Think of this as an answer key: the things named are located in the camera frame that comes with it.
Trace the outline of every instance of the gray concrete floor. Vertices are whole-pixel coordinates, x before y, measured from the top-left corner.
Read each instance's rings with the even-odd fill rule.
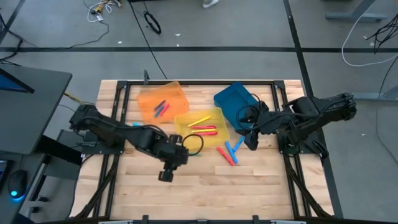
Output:
[[[18,1],[0,2],[7,21]],[[86,0],[88,4],[96,3]],[[328,21],[327,12],[350,11],[359,1],[290,0],[298,37],[302,47],[341,47],[351,29],[351,22]],[[147,2],[150,12],[160,22],[163,33],[157,35],[145,28],[153,47],[184,46],[257,46],[294,47],[284,5],[278,0],[221,0],[209,10],[201,8],[200,0],[168,0]],[[138,12],[141,2],[133,4]],[[363,36],[371,35],[397,12],[393,0],[377,1],[372,12],[389,16],[387,21],[358,24],[347,47],[369,47]],[[81,0],[26,0],[11,30],[39,47],[68,47],[98,38],[105,26],[86,20],[86,7]],[[85,47],[146,47],[128,5],[104,13],[109,34]],[[0,47],[13,47],[17,40],[7,35]],[[398,47],[394,39],[385,45]],[[352,63],[383,60],[393,54],[347,54]],[[285,52],[155,52],[160,66],[169,78],[265,78],[302,79],[295,53]],[[348,92],[377,92],[390,63],[354,68],[346,65],[339,53],[304,53],[314,94],[319,97]],[[95,101],[102,79],[138,79],[143,70],[151,78],[162,78],[149,52],[31,52],[19,53],[12,62],[26,67],[70,72],[73,79],[68,92],[86,101]],[[392,69],[385,90],[398,84],[398,66]],[[68,99],[62,103],[76,108]],[[349,122],[329,124],[324,128],[326,143],[335,175],[336,186],[345,218],[398,221],[398,167],[381,146],[375,132],[375,102],[358,102],[358,114]],[[379,132],[398,156],[394,139],[398,121],[396,104],[379,105]],[[60,129],[68,128],[71,112],[59,107],[46,135],[55,138]],[[56,195],[51,185],[45,186]],[[53,203],[65,212],[44,209],[36,221],[64,218],[71,201],[68,187],[58,185]]]

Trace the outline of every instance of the computer monitor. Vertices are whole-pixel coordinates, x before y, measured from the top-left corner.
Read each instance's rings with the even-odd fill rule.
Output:
[[[35,90],[0,68],[0,90],[33,93]]]

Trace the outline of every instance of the wooden tabletop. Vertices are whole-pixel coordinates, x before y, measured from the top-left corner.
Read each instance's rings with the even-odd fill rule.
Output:
[[[110,116],[117,80],[103,80],[99,88],[98,110]],[[300,80],[285,80],[288,100],[303,96]],[[136,95],[156,86],[133,86],[129,96],[126,124],[142,122]],[[190,104],[190,111],[215,107],[213,96],[225,89],[224,85],[182,86]],[[245,86],[274,110],[271,89],[268,86]],[[239,135],[229,128],[231,145]],[[167,133],[175,133],[173,123],[161,124]],[[93,156],[80,171],[72,216],[89,201],[98,185],[102,163],[101,155]],[[244,144],[238,149],[237,166],[230,166],[216,147],[204,148],[200,156],[190,157],[188,164],[174,172],[172,183],[157,180],[163,162],[134,150],[126,144],[119,161],[111,219],[140,220],[149,215],[151,220],[249,220],[253,215],[260,219],[292,219],[289,189],[284,160],[279,153],[276,137],[259,136],[256,151]],[[333,214],[323,167],[318,156],[300,155],[305,183],[324,210]],[[303,215],[301,194],[296,188],[300,214]]]

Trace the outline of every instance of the computer mouse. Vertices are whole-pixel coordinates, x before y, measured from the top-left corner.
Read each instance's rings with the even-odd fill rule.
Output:
[[[27,185],[27,174],[24,170],[17,170],[8,178],[8,192],[11,198],[17,199],[24,196]]]

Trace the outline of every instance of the shoe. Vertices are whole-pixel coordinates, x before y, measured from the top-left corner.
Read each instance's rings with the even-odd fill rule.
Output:
[[[208,9],[218,3],[219,0],[203,0],[203,8]]]

